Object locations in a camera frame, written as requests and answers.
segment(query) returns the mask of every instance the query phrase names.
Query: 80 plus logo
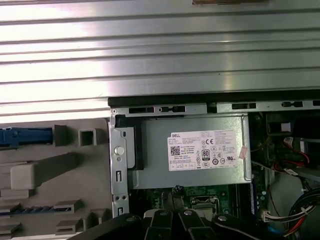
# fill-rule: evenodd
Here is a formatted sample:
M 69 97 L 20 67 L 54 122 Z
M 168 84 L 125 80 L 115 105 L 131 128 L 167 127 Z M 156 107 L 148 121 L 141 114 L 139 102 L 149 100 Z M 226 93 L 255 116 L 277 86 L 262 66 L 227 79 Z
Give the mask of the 80 plus logo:
M 202 150 L 202 161 L 209 161 L 210 160 L 210 150 L 204 149 Z

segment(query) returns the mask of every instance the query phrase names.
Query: gray plastic housing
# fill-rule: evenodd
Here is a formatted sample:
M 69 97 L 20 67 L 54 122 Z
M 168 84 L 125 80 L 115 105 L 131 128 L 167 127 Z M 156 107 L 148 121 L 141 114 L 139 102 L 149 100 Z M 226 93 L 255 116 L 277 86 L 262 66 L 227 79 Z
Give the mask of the gray plastic housing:
M 39 235 L 66 239 L 111 217 L 105 119 L 10 125 L 53 128 L 54 141 L 0 151 L 0 240 Z M 79 144 L 80 132 L 89 131 L 93 141 Z

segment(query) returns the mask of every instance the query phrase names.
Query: screw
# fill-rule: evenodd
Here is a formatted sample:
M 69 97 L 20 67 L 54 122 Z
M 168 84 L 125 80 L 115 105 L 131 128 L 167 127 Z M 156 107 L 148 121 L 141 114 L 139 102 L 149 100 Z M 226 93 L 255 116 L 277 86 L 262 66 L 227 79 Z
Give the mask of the screw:
M 125 153 L 125 148 L 123 146 L 116 146 L 113 151 L 116 155 L 120 156 Z
M 136 220 L 135 217 L 128 217 L 128 218 L 126 219 L 127 222 L 133 222 L 134 220 Z
M 161 216 L 166 216 L 166 215 L 168 215 L 168 212 L 167 211 L 162 211 L 162 212 L 160 212 L 160 215 Z
M 227 217 L 226 216 L 218 216 L 218 220 L 220 220 L 221 222 L 225 222 L 225 221 L 227 221 Z
M 192 214 L 192 211 L 190 210 L 184 211 L 184 215 L 190 216 L 191 214 Z

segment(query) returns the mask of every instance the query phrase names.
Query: metal frame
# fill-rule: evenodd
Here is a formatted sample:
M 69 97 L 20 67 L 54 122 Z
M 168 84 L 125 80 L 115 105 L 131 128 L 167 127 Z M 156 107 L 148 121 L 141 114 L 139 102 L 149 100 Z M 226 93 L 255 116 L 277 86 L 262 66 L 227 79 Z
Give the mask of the metal frame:
M 294 103 L 301 103 L 302 106 L 294 106 Z M 292 106 L 283 106 L 284 103 L 290 103 Z M 255 104 L 254 108 L 233 109 L 237 104 Z M 284 100 L 284 101 L 248 101 L 217 103 L 216 110 L 221 113 L 252 113 L 252 112 L 279 112 L 279 111 L 301 111 L 301 110 L 320 110 L 320 105 L 314 105 L 313 100 Z
M 185 112 L 160 112 L 159 109 L 163 107 L 172 108 L 174 106 L 184 106 Z M 123 116 L 126 118 L 137 118 L 141 117 L 147 120 L 149 118 L 166 117 L 166 116 L 185 116 L 186 118 L 193 118 L 195 116 L 206 116 L 208 114 L 207 104 L 196 103 L 196 104 L 163 104 L 163 105 L 148 105 L 148 106 L 136 106 L 134 108 L 153 108 L 154 112 L 147 113 L 130 113 L 131 107 L 119 107 L 112 108 L 110 110 L 111 117 L 109 123 L 109 137 L 110 137 L 110 163 L 111 163 L 111 193 L 112 193 L 112 215 L 117 217 L 121 214 L 129 212 L 129 198 L 128 198 L 128 177 L 135 179 L 138 177 L 138 171 L 133 169 L 131 174 L 128 176 L 128 169 L 132 169 L 135 166 L 135 138 L 133 127 L 120 127 L 116 125 L 116 116 Z M 225 117 L 240 117 L 242 126 L 242 139 L 241 146 L 249 146 L 249 140 L 245 138 L 245 134 L 248 136 L 248 116 L 245 113 L 223 113 L 223 114 L 209 114 L 209 117 L 225 118 Z M 244 178 L 246 181 L 250 181 L 251 175 L 248 175 L 247 170 L 250 166 L 247 165 L 246 160 L 243 160 Z

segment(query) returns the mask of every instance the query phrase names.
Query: blue wire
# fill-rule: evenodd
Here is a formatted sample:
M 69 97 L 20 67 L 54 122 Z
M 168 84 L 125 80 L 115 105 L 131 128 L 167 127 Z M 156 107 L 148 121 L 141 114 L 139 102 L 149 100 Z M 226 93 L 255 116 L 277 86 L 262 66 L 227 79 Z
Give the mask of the blue wire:
M 274 234 L 280 234 L 280 235 L 284 234 L 282 231 L 280 231 L 278 229 L 275 229 L 275 228 L 273 228 L 271 226 L 268 226 L 268 230 L 269 230 L 269 232 L 272 232 Z

